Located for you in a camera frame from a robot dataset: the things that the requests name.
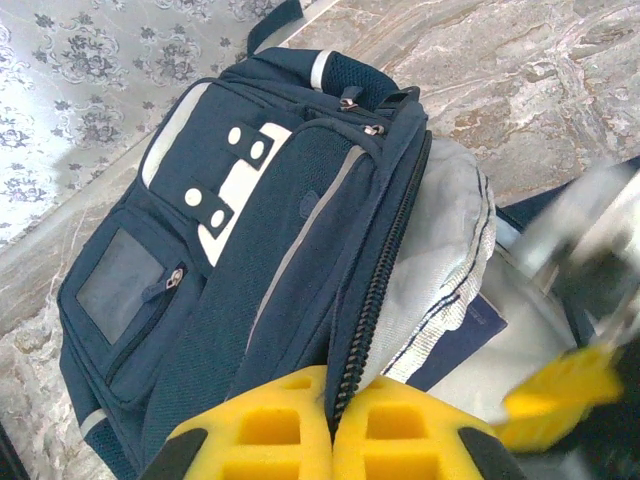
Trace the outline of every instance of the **zipper pull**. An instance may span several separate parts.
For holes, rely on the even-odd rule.
[[[155,285],[149,285],[142,291],[142,301],[149,303],[155,300],[158,296],[164,292],[176,288],[180,285],[182,278],[184,277],[184,270],[182,268],[176,268],[166,280],[161,280]]]
[[[367,135],[384,135],[384,127],[382,125],[365,125],[364,133]]]
[[[356,100],[362,94],[362,87],[346,87],[340,96],[340,110],[348,112],[354,108],[358,108]]]

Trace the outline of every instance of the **zipper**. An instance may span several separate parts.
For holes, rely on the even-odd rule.
[[[389,277],[393,271],[393,266],[398,256],[398,250],[402,243],[402,238],[409,223],[411,210],[416,200],[420,183],[424,175],[424,169],[429,158],[431,150],[431,132],[427,131],[425,139],[418,155],[418,160],[414,166],[409,184],[405,190],[400,207],[396,212],[389,233],[385,238],[382,252],[378,257],[378,262],[373,271],[373,276],[369,282],[369,288],[365,295],[365,299],[360,310],[360,317],[356,326],[356,333],[351,341],[349,348],[349,356],[347,357],[347,365],[340,377],[340,385],[333,409],[333,429],[338,429],[338,424],[347,405],[354,397],[364,367],[367,364],[369,349],[373,340],[373,334],[380,317],[382,303],[387,292]]]
[[[168,278],[161,280],[155,285],[147,287],[142,292],[142,301],[144,303],[155,300],[162,295],[160,303],[142,329],[135,334],[127,346],[118,354],[111,364],[111,367],[109,367],[109,371],[107,372],[104,380],[107,386],[111,385],[111,382],[113,382],[113,379],[116,376],[116,373],[118,373],[118,370],[120,370],[120,367],[122,367],[122,364],[131,356],[133,351],[138,348],[138,345],[142,343],[147,335],[151,333],[151,330],[153,330],[160,318],[162,318],[162,315],[167,311],[167,308],[169,308],[173,297],[178,292],[178,286],[182,282],[186,273],[187,267],[184,263],[181,263],[171,272]]]
[[[277,96],[277,97],[279,97],[279,98],[281,98],[283,100],[287,100],[288,102],[291,102],[292,104],[300,104],[300,99],[296,98],[293,95],[289,95],[289,94],[287,94],[285,92],[282,92],[282,91],[274,89],[274,88],[267,87],[265,85],[261,85],[261,86],[258,87],[256,85],[254,85],[250,80],[233,79],[233,80],[226,80],[226,82],[233,83],[233,84],[239,84],[239,85],[245,85],[245,86],[248,86],[248,87],[251,87],[251,88],[256,88],[256,89],[258,89],[258,90],[260,90],[262,92],[267,92],[267,93],[275,95],[275,96]],[[318,105],[309,105],[309,104],[307,104],[306,106],[307,106],[307,108],[309,110],[312,110],[314,112],[320,113],[320,114],[325,115],[325,116],[338,118],[339,120],[341,120],[341,121],[343,121],[345,123],[352,123],[354,125],[362,125],[362,123],[365,122],[365,121],[369,122],[370,120],[375,119],[375,120],[378,121],[378,123],[380,123],[382,125],[391,125],[391,122],[389,121],[389,119],[384,118],[381,115],[377,115],[377,114],[375,114],[373,112],[370,112],[369,110],[366,110],[366,109],[360,107],[357,104],[355,104],[355,107],[357,107],[357,108],[354,108],[352,110],[342,110],[342,109],[340,109],[340,111],[338,111],[338,112],[336,112],[335,110],[331,110],[329,108],[318,106]],[[362,121],[358,122],[355,119],[351,120],[351,119],[348,119],[348,117],[342,116],[342,115],[339,116],[339,117],[335,117],[336,113],[346,113],[346,112],[349,112],[349,113],[352,113],[352,114],[354,114],[354,115],[356,115],[358,117],[361,117]]]

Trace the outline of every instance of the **blurred metal object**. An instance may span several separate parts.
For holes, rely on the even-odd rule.
[[[511,246],[536,290],[590,322],[590,342],[628,342],[640,328],[640,173],[585,174]]]

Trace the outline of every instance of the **yellow grip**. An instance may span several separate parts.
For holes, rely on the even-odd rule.
[[[332,446],[325,376],[305,368],[182,423],[142,479],[524,478],[503,476],[517,467],[489,425],[385,377],[352,400]]]

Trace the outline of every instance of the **marble floor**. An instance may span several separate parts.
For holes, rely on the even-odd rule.
[[[473,150],[498,203],[640,153],[635,0],[342,0],[287,45],[418,85],[430,128]]]
[[[420,86],[430,128],[476,153],[501,204],[640,153],[635,0],[340,0],[285,45]],[[0,421],[34,479],[111,478],[80,440],[51,300],[144,146],[0,255]]]

